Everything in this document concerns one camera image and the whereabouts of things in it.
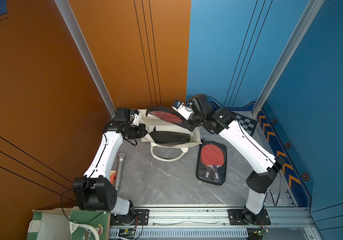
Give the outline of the ping pong paddle case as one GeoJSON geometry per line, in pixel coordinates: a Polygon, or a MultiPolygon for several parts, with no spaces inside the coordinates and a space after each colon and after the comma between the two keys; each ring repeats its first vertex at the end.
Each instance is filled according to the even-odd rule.
{"type": "Polygon", "coordinates": [[[148,114],[172,124],[182,125],[186,121],[186,119],[175,110],[162,106],[149,108],[146,111],[146,116],[148,114]]]}
{"type": "Polygon", "coordinates": [[[156,144],[185,144],[191,141],[189,134],[157,131],[156,128],[153,128],[153,131],[149,135],[156,144]]]}
{"type": "Polygon", "coordinates": [[[226,174],[226,146],[212,141],[203,141],[199,148],[196,178],[208,184],[221,186],[226,181],[226,174]]]}

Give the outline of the cream canvas tote bag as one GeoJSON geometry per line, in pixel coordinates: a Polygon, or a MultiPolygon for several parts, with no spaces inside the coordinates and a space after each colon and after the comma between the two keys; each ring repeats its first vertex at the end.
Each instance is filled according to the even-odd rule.
{"type": "Polygon", "coordinates": [[[174,162],[179,160],[189,148],[200,145],[201,134],[198,127],[188,123],[181,114],[165,107],[139,110],[140,124],[145,124],[147,134],[141,142],[150,144],[150,153],[156,160],[174,162]],[[173,159],[164,159],[154,154],[154,148],[179,149],[182,153],[173,159]]]}

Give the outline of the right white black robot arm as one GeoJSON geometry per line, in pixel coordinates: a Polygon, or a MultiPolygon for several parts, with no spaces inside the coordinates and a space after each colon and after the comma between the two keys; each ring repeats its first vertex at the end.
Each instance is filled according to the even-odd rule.
{"type": "Polygon", "coordinates": [[[251,165],[253,171],[246,179],[249,194],[243,209],[243,219],[249,225],[259,224],[263,220],[267,192],[285,160],[275,157],[259,145],[226,108],[214,110],[209,106],[204,110],[190,110],[181,105],[174,110],[191,125],[203,127],[227,140],[251,165]]]}

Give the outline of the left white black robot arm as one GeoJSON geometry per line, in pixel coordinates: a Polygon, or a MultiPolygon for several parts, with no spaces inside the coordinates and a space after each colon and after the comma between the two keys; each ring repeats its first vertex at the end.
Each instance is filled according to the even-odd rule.
{"type": "Polygon", "coordinates": [[[132,224],[136,217],[133,202],[118,196],[116,188],[110,182],[110,171],[123,141],[136,141],[145,135],[145,124],[110,122],[105,125],[100,146],[91,165],[72,184],[80,210],[108,212],[116,215],[124,225],[132,224]]]}

